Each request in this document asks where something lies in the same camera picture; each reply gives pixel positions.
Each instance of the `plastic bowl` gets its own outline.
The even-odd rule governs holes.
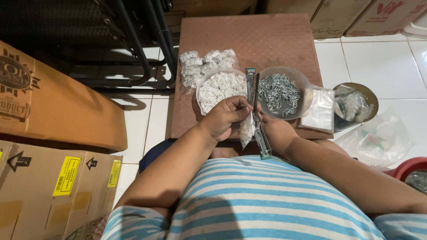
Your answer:
[[[199,89],[200,89],[201,87],[203,87],[203,83],[204,83],[205,81],[207,81],[207,80],[208,80],[208,79],[210,79],[213,75],[215,75],[215,74],[217,74],[217,73],[220,73],[220,72],[223,72],[223,73],[234,73],[236,76],[241,75],[241,76],[245,77],[245,79],[246,79],[246,74],[244,74],[244,73],[242,73],[242,72],[240,72],[239,70],[236,70],[236,69],[234,69],[234,68],[217,68],[217,69],[215,69],[215,70],[210,71],[210,72],[209,72],[209,73],[207,73],[206,75],[204,75],[204,76],[202,77],[202,79],[200,79],[199,83],[197,84],[197,89],[196,89],[196,99],[197,99],[197,104],[199,105],[199,107],[200,107],[200,113],[201,113],[203,116],[205,116],[205,115],[206,115],[206,114],[208,114],[208,113],[206,113],[205,111],[203,111],[203,108],[202,108],[202,106],[200,105],[200,101],[199,101]]]
[[[261,111],[269,117],[279,118],[283,120],[292,120],[299,117],[308,116],[308,114],[310,113],[311,103],[313,102],[313,88],[308,79],[304,76],[304,74],[294,68],[276,66],[269,67],[264,71],[260,72],[260,80],[263,80],[267,76],[271,76],[275,73],[286,74],[286,76],[289,77],[289,81],[295,81],[295,86],[297,87],[300,95],[300,98],[297,101],[296,112],[282,117],[282,111],[287,108],[290,108],[289,105],[283,100],[279,100],[279,102],[281,103],[281,107],[277,111],[278,113],[270,112],[270,110],[268,110],[267,102],[258,101],[259,103],[261,103]]]

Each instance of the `brown board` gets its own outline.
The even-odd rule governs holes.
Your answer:
[[[317,86],[323,86],[307,14],[265,14],[184,18],[179,54],[197,51],[204,56],[212,50],[232,48],[239,70],[255,67],[257,72],[273,66],[293,67]],[[201,119],[196,93],[184,91],[178,65],[172,138],[178,138]],[[290,121],[295,127],[296,120]],[[333,138],[333,135],[296,129],[302,138]]]

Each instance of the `striped shirt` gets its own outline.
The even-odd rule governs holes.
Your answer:
[[[386,214],[372,222],[321,178],[279,158],[209,159],[172,217],[122,206],[102,240],[427,239],[427,214]]]

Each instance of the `hand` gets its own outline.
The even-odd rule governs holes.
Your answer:
[[[223,99],[199,122],[216,142],[224,141],[236,128],[233,123],[244,120],[253,110],[244,96]]]
[[[263,130],[267,136],[270,147],[273,151],[282,153],[292,141],[299,138],[293,127],[282,119],[272,119],[267,115],[263,116]]]

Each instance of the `metal container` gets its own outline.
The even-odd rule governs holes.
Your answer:
[[[374,105],[374,108],[372,109],[371,115],[369,115],[369,117],[366,118],[363,121],[363,123],[367,122],[367,121],[369,121],[375,117],[375,115],[378,112],[378,106],[379,106],[378,99],[377,99],[377,96],[369,88],[367,88],[366,86],[364,86],[362,84],[353,83],[353,82],[345,82],[345,83],[338,84],[333,89],[336,90],[340,85],[344,85],[346,87],[354,88],[356,91],[359,91],[361,94],[365,95],[365,97],[366,97],[365,101],[368,105],[370,105],[370,104]],[[347,121],[344,118],[338,116],[334,112],[334,116],[333,116],[333,131],[334,132],[340,132],[344,129],[355,126],[357,124],[360,124],[360,123]]]
[[[290,108],[290,106],[283,100],[279,100],[281,107],[279,108],[278,113],[270,112],[267,107],[267,102],[258,101],[261,104],[262,112],[269,117],[283,120],[292,120],[299,117],[306,117],[309,114],[310,106],[313,102],[313,88],[311,87],[311,83],[300,71],[285,66],[275,66],[265,69],[264,71],[260,72],[260,80],[263,80],[267,76],[271,76],[275,73],[286,74],[286,76],[289,77],[289,81],[295,81],[295,86],[297,87],[298,93],[300,95],[300,98],[297,101],[296,112],[282,117],[282,111]]]

